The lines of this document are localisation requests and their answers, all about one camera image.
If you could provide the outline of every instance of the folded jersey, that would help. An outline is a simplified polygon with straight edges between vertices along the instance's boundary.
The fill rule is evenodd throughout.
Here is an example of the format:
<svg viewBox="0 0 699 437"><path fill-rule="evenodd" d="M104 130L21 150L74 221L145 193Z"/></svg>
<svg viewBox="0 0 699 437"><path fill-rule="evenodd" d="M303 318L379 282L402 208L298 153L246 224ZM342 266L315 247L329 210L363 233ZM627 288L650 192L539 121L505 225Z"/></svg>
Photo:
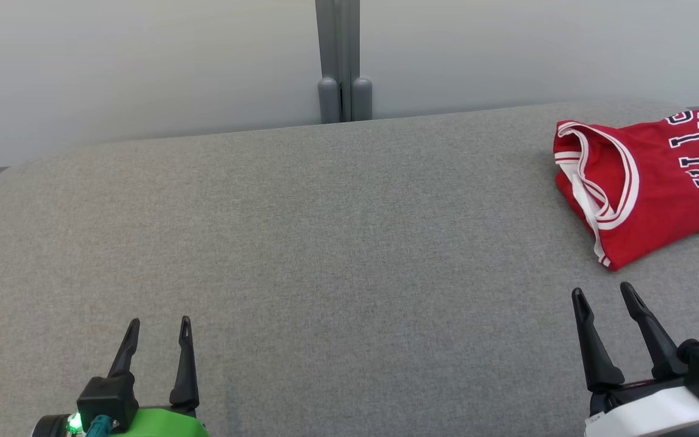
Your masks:
<svg viewBox="0 0 699 437"><path fill-rule="evenodd" d="M699 232L699 111L613 128L557 124L555 178L612 271Z"/></svg>

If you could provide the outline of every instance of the teal cable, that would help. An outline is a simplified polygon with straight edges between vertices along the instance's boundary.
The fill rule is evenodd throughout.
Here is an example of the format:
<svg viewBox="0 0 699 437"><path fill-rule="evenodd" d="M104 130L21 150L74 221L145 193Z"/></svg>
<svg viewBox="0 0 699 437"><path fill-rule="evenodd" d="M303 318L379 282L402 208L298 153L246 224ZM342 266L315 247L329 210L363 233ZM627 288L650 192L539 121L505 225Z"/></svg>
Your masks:
<svg viewBox="0 0 699 437"><path fill-rule="evenodd" d="M109 437L112 434L112 418L105 415L96 416L91 422L86 437Z"/></svg>

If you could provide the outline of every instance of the gray upholstered table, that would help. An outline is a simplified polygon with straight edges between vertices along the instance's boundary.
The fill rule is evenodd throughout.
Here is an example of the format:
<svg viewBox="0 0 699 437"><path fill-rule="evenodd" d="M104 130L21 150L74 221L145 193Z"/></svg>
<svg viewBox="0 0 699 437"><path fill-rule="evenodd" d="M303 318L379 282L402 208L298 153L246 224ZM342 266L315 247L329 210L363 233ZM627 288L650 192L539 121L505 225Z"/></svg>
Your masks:
<svg viewBox="0 0 699 437"><path fill-rule="evenodd" d="M613 101L87 147L0 176L0 435L69 412L142 320L142 404L194 321L211 435L580 435L570 291L629 379L632 282L699 338L699 235L619 273L554 184L555 122Z"/></svg>

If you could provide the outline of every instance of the green led light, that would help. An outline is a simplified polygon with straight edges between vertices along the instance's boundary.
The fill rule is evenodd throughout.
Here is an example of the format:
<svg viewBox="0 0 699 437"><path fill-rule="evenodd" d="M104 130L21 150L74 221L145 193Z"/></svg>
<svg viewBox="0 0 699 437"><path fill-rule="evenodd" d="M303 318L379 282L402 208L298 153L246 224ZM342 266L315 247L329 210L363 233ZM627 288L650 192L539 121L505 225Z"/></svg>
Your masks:
<svg viewBox="0 0 699 437"><path fill-rule="evenodd" d="M80 412L75 413L69 418L69 432L75 434L78 430L83 429L83 420L80 418Z"/></svg>

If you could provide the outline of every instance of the gray fabric surface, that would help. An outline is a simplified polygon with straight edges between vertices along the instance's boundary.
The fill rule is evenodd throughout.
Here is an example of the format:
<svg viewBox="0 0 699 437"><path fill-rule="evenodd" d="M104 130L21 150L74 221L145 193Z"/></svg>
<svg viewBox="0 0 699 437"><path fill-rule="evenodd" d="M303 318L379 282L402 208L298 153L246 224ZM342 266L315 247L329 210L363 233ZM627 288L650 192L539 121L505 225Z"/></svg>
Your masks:
<svg viewBox="0 0 699 437"><path fill-rule="evenodd" d="M164 404L194 321L221 435L582 435L570 291L629 380L651 362L629 280L699 339L699 235L612 274L554 184L555 122L613 101L87 147L0 176L0 435L71 412L142 320Z"/></svg>

